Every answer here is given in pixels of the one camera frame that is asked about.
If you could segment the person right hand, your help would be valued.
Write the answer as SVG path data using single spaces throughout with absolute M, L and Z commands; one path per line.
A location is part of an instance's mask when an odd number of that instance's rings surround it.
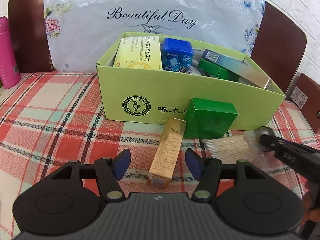
M 307 192 L 303 197 L 304 215 L 303 221 L 312 221 L 318 223 L 320 221 L 319 208 L 313 208 L 313 197 L 310 192 Z

